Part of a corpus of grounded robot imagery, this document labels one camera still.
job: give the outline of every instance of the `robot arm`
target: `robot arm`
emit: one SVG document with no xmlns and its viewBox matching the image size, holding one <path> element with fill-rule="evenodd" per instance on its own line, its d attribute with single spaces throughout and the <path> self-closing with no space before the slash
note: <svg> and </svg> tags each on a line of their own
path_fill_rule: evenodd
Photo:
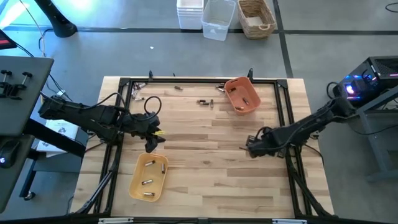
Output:
<svg viewBox="0 0 398 224">
<path fill-rule="evenodd" d="M 160 121 L 154 112 L 130 114 L 127 109 L 118 106 L 86 106 L 52 96 L 44 99 L 39 114 L 44 119 L 64 119 L 90 130 L 106 143 L 115 142 L 118 132 L 139 136 L 147 140 L 145 149 L 148 153 L 157 147 L 158 142 L 165 141 L 155 135 L 155 132 L 160 131 Z"/>
<path fill-rule="evenodd" d="M 246 146 L 250 156 L 264 156 L 266 154 L 274 156 L 275 153 L 285 149 L 287 146 L 301 146 L 315 131 L 324 130 L 330 122 L 345 122 L 353 117 L 355 109 L 350 102 L 342 97 L 330 100 L 325 106 L 314 114 L 297 121 L 290 126 L 279 128 L 261 128 L 256 136 L 249 136 Z"/>
</svg>

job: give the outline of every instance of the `black metal frame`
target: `black metal frame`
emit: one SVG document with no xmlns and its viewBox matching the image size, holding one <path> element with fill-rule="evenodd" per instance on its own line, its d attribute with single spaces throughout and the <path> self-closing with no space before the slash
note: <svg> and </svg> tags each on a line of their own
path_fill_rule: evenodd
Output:
<svg viewBox="0 0 398 224">
<path fill-rule="evenodd" d="M 285 79 L 253 79 L 252 78 L 252 70 L 249 72 L 248 77 L 252 81 L 253 84 L 270 84 L 273 85 L 275 90 L 275 100 L 277 104 L 277 111 L 279 117 L 279 124 L 281 126 L 285 125 L 282 100 L 280 97 L 280 89 L 282 88 L 285 102 L 286 102 L 286 110 L 287 116 L 289 119 L 289 123 L 294 123 L 294 116 L 292 110 L 292 104 L 290 102 L 289 88 L 287 84 L 287 80 Z M 131 92 L 134 82 L 152 82 L 152 83 L 224 83 L 228 81 L 228 78 L 154 78 L 153 76 L 149 76 L 149 78 L 121 78 L 119 81 L 118 93 L 122 94 L 123 89 L 127 86 L 127 95 L 126 95 L 126 104 L 127 106 L 131 103 Z M 116 99 L 116 106 L 119 106 L 121 102 L 120 97 Z M 81 208 L 77 213 L 70 213 L 61 217 L 45 217 L 45 218 L 33 218 L 29 220 L 11 220 L 7 221 L 8 223 L 98 223 L 100 218 L 111 218 L 111 209 L 114 198 L 114 191 L 116 188 L 116 180 L 118 177 L 118 168 L 121 158 L 121 151 L 123 147 L 123 135 L 119 138 L 119 141 L 116 143 L 116 154 L 115 159 L 113 161 L 112 167 L 108 170 L 109 159 L 111 155 L 111 151 L 113 146 L 107 145 L 104 155 L 104 161 L 101 171 L 101 178 L 99 187 L 96 189 L 95 193 L 90 199 L 93 199 L 90 206 L 87 206 L 87 202 L 83 208 Z M 292 196 L 292 205 L 294 210 L 294 219 L 296 220 L 306 220 L 308 223 L 356 223 L 356 224 L 376 224 L 379 222 L 367 222 L 362 220 L 350 220 L 344 218 L 338 218 L 337 216 L 329 215 L 326 211 L 318 214 L 319 216 L 312 215 L 312 208 L 310 202 L 316 202 L 315 197 L 311 194 L 309 189 L 307 189 L 307 184 L 305 182 L 305 175 L 303 169 L 303 162 L 301 155 L 299 153 L 299 148 L 294 148 L 295 152 L 295 160 L 297 163 L 296 170 L 293 166 L 292 156 L 290 155 L 290 151 L 287 150 L 285 152 L 285 160 L 288 170 L 288 178 L 290 185 L 290 193 Z M 100 213 L 101 207 L 101 199 L 103 194 L 103 189 L 106 184 L 110 181 L 110 188 L 108 199 L 106 202 L 106 206 L 104 212 Z M 297 191 L 295 188 L 295 184 L 298 184 L 300 188 L 303 190 L 303 198 L 304 198 L 304 206 L 305 213 L 303 214 L 299 207 L 299 199 L 297 197 Z M 91 206 L 95 203 L 95 207 L 92 214 L 88 214 Z M 323 210 L 322 206 L 319 203 L 312 204 L 315 210 Z M 134 217 L 135 223 L 150 223 L 150 222 L 159 222 L 159 223 L 173 223 L 176 224 L 178 222 L 197 222 L 198 224 L 209 224 L 209 223 L 272 223 L 274 219 L 271 218 L 172 218 L 172 217 Z"/>
</svg>

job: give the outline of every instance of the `concrete floor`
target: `concrete floor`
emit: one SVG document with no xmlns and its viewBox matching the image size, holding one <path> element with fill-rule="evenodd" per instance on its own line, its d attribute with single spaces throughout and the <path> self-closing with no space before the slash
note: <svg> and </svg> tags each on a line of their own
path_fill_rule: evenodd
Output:
<svg viewBox="0 0 398 224">
<path fill-rule="evenodd" d="M 53 0 L 80 27 L 145 28 L 141 33 L 79 32 L 59 39 L 45 36 L 46 54 L 55 59 L 52 75 L 75 101 L 93 104 L 105 75 L 228 76 L 239 77 L 254 68 L 255 77 L 285 78 L 285 62 L 279 34 L 267 40 L 248 40 L 244 34 L 228 34 L 225 42 L 205 39 L 202 34 L 150 33 L 148 28 L 175 29 L 178 19 L 171 0 Z M 4 18 L 9 4 L 0 15 Z M 35 5 L 26 0 L 42 26 L 50 23 Z M 267 1 L 274 8 L 272 1 Z M 398 31 L 398 13 L 388 12 L 385 0 L 278 0 L 285 30 L 390 30 Z M 25 12 L 14 21 L 24 30 L 32 25 Z M 235 17 L 232 28 L 240 28 Z M 6 31 L 12 39 L 39 56 L 36 31 Z M 312 111 L 328 98 L 326 84 L 341 80 L 368 56 L 398 55 L 396 35 L 290 35 L 287 51 L 294 78 L 305 80 Z M 1 55 L 22 55 L 19 49 L 2 50 Z M 34 119 L 42 121 L 37 115 Z M 369 183 L 365 177 L 377 172 L 377 164 L 366 138 L 346 124 L 331 124 L 320 136 L 325 172 L 336 215 L 379 222 L 398 223 L 398 180 Z M 22 172 L 6 211 L 0 220 L 63 215 L 73 195 L 77 174 L 41 173 L 34 180 L 37 198 L 25 202 L 17 195 Z M 67 179 L 68 184 L 60 180 Z"/>
</svg>

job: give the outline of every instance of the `woven basket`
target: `woven basket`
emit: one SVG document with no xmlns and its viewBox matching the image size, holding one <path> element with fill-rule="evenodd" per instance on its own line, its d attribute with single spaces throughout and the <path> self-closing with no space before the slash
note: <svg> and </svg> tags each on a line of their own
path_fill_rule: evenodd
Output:
<svg viewBox="0 0 398 224">
<path fill-rule="evenodd" d="M 265 0 L 238 0 L 238 16 L 248 39 L 262 39 L 272 34 L 276 23 Z"/>
</svg>

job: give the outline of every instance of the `wooden tabletop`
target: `wooden tabletop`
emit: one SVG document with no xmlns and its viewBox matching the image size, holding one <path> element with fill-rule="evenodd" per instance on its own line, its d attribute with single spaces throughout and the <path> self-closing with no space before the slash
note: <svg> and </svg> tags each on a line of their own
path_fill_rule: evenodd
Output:
<svg viewBox="0 0 398 224">
<path fill-rule="evenodd" d="M 104 77 L 99 100 L 117 91 L 119 78 Z M 307 94 L 302 79 L 288 79 L 288 84 L 297 121 L 310 114 Z M 146 98 L 156 95 L 163 102 L 159 127 L 165 131 L 162 137 L 166 142 L 159 144 L 153 152 L 169 160 L 162 195 L 156 202 L 129 196 L 135 164 L 138 156 L 145 152 L 145 142 L 126 134 L 112 216 L 294 217 L 285 160 L 270 156 L 252 159 L 246 151 L 239 149 L 239 146 L 244 146 L 248 135 L 255 135 L 259 128 L 279 126 L 273 86 L 254 85 L 261 98 L 261 106 L 252 114 L 237 116 L 227 97 L 216 90 L 214 84 L 178 84 L 182 91 L 174 89 L 174 85 L 151 83 L 138 94 Z M 198 105 L 196 101 L 199 99 L 213 99 L 214 108 Z M 113 105 L 114 101 L 115 98 L 110 98 L 106 103 Z M 158 104 L 156 100 L 149 101 L 148 110 L 156 111 Z M 143 101 L 132 101 L 130 110 L 143 113 L 143 107 Z M 98 139 L 92 139 L 88 147 L 97 143 Z M 319 150 L 317 141 L 310 139 L 308 145 Z M 86 153 L 71 212 L 78 210 L 97 187 L 104 150 L 105 146 L 101 146 Z M 333 213 L 321 158 L 303 147 L 302 159 L 308 188 L 325 210 Z"/>
</svg>

